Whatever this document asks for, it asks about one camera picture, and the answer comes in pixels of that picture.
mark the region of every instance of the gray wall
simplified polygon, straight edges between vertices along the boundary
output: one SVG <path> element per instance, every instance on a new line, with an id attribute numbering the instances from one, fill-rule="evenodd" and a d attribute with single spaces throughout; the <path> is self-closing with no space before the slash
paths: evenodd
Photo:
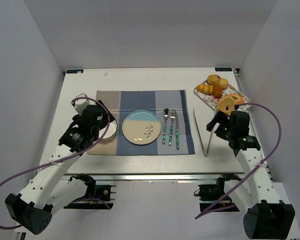
<path id="1" fill-rule="evenodd" d="M 300 228 L 300 0 L 278 0 L 241 69 L 243 91 L 267 105 L 282 124 L 282 141 L 269 160 L 276 181 L 283 182 Z M 266 153 L 278 127 L 264 110 L 251 108 Z"/>
<path id="2" fill-rule="evenodd" d="M 241 67 L 276 0 L 25 0 L 62 70 Z"/>
<path id="3" fill-rule="evenodd" d="M 22 0 L 0 0 L 0 182 L 39 163 L 62 85 L 62 72 Z M 29 180 L 0 190 L 0 224 L 13 226 L 4 204 Z M 12 231 L 0 230 L 0 239 Z"/>

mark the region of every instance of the knife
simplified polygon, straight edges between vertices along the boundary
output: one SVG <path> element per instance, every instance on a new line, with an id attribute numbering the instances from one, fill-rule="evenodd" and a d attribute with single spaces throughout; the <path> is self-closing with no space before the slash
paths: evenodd
<path id="1" fill-rule="evenodd" d="M 199 131 L 197 119 L 196 119 L 195 109 L 193 109 L 193 118 L 194 118 L 195 128 L 196 128 L 196 131 L 197 131 L 198 136 L 199 136 L 199 140 L 200 140 L 200 145 L 201 145 L 201 149 L 202 149 L 203 156 L 207 157 L 207 156 L 208 156 L 208 152 L 209 152 L 210 141 L 211 141 L 211 137 L 212 137 L 212 132 L 213 132 L 213 131 L 211 131 L 211 133 L 210 133 L 210 138 L 209 138 L 209 142 L 208 142 L 208 147 L 206 148 L 206 151 L 205 151 L 205 147 L 204 147 L 204 144 L 202 143 L 202 139 L 201 139 L 201 135 L 200 135 L 200 131 Z"/>
<path id="2" fill-rule="evenodd" d="M 179 118 L 177 111 L 175 111 L 175 138 L 176 138 L 176 149 L 179 150 Z"/>

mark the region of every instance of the bread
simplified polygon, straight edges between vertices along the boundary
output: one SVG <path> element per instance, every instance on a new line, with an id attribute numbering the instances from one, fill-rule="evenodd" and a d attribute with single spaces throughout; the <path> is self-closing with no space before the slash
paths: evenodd
<path id="1" fill-rule="evenodd" d="M 211 95 L 213 93 L 213 87 L 208 84 L 200 84 L 197 89 L 199 92 L 207 95 Z"/>
<path id="2" fill-rule="evenodd" d="M 228 80 L 225 78 L 220 78 L 219 79 L 219 85 L 220 87 L 222 87 L 223 89 L 226 89 L 228 87 Z"/>
<path id="3" fill-rule="evenodd" d="M 216 99 L 219 99 L 221 98 L 222 96 L 222 87 L 220 87 L 219 83 L 217 81 L 215 81 L 213 83 L 213 86 L 212 86 L 212 93 L 213 93 L 213 96 L 216 98 Z"/>
<path id="4" fill-rule="evenodd" d="M 213 75 L 209 75 L 208 77 L 207 77 L 207 79 L 206 79 L 206 81 L 207 81 L 207 83 L 209 84 L 209 85 L 213 85 L 214 84 L 214 82 L 218 82 L 218 75 L 216 75 L 216 74 L 213 74 Z"/>
<path id="5" fill-rule="evenodd" d="M 231 112 L 235 110 L 235 105 L 236 101 L 232 97 L 225 96 L 216 104 L 216 110 L 231 115 Z"/>
<path id="6" fill-rule="evenodd" d="M 231 94 L 228 94 L 227 96 L 233 98 L 235 101 L 235 104 L 244 104 L 245 103 L 245 100 L 243 99 L 243 97 L 238 94 L 231 93 Z"/>

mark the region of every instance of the floral tray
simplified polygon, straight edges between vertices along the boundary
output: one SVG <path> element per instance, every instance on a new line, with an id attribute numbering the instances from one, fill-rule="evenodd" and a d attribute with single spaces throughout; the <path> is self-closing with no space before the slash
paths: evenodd
<path id="1" fill-rule="evenodd" d="M 194 88 L 193 92 L 200 99 L 202 99 L 206 104 L 208 104 L 210 106 L 210 108 L 212 108 L 213 110 L 216 110 L 217 103 L 220 99 L 215 98 L 213 95 L 207 95 L 207 94 L 204 94 L 204 93 L 198 91 L 197 87 Z M 245 103 L 252 103 L 252 101 L 249 98 L 247 98 L 245 95 L 243 95 L 241 92 L 239 92 L 237 89 L 235 89 L 230 84 L 228 85 L 228 87 L 226 89 L 223 90 L 222 98 L 228 94 L 238 94 L 243 98 Z M 251 105 L 240 106 L 240 108 L 245 111 L 247 111 L 248 108 L 250 108 L 250 107 L 251 107 Z"/>

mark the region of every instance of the teal handle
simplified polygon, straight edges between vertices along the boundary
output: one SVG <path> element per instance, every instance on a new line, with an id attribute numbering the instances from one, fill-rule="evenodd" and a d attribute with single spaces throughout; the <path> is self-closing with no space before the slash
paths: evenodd
<path id="1" fill-rule="evenodd" d="M 170 135 L 169 135 L 169 146 L 172 144 L 172 134 L 174 133 L 174 126 L 171 125 L 170 127 Z"/>
<path id="2" fill-rule="evenodd" d="M 166 143 L 166 132 L 167 132 L 167 124 L 165 123 L 165 124 L 164 124 L 164 127 L 163 127 L 162 144 L 165 144 L 165 143 Z"/>
<path id="3" fill-rule="evenodd" d="M 179 150 L 179 130 L 175 130 L 175 138 L 176 138 L 176 149 Z"/>

